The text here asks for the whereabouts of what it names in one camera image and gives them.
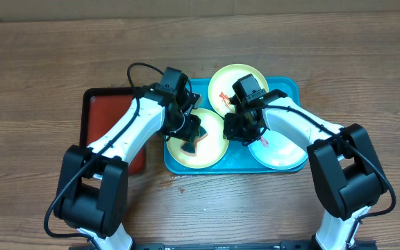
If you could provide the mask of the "light blue plate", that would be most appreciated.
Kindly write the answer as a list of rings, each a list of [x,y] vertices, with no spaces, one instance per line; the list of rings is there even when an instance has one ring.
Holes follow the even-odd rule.
[[[262,165],[280,171],[299,167],[308,159],[307,153],[279,132],[266,131],[248,149]]]

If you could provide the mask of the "green plate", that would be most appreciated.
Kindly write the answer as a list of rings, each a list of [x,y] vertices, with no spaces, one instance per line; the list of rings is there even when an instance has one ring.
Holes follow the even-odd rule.
[[[229,141],[224,139],[224,120],[215,112],[199,108],[192,111],[201,120],[201,132],[191,152],[183,150],[186,142],[170,139],[166,146],[176,162],[191,169],[207,168],[217,163],[226,153]]]
[[[235,113],[235,106],[231,104],[231,97],[235,94],[232,85],[248,74],[252,74],[258,85],[266,92],[269,92],[265,77],[257,69],[249,65],[227,65],[213,75],[208,85],[208,100],[218,115],[224,117],[226,113]]]

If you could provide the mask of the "green plate back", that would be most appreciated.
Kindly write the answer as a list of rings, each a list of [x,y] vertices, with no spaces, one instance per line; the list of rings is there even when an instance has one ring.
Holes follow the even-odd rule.
[[[226,113],[235,113],[235,106],[231,104],[231,97],[235,94],[232,85],[248,74],[252,74],[258,85],[266,92],[269,92],[265,77],[257,69],[249,65],[227,65],[213,75],[208,85],[208,100],[218,115],[224,117]]]

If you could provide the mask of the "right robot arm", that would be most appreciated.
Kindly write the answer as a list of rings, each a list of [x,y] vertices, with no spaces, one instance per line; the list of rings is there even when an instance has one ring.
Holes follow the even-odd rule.
[[[391,212],[372,212],[380,196],[396,194],[387,180],[367,131],[343,127],[299,107],[280,90],[238,90],[231,97],[234,114],[225,116],[224,136],[243,144],[263,131],[284,135],[308,154],[316,195],[324,217],[310,249],[363,249],[355,234],[362,220]]]

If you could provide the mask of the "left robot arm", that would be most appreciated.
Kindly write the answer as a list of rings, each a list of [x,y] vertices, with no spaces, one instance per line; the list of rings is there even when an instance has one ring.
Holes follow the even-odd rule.
[[[88,147],[66,150],[45,217],[55,215],[76,228],[76,237],[93,249],[130,249],[133,240],[122,225],[129,165],[154,133],[194,142],[201,120],[191,112],[200,103],[189,83],[135,88],[129,109],[105,135]]]

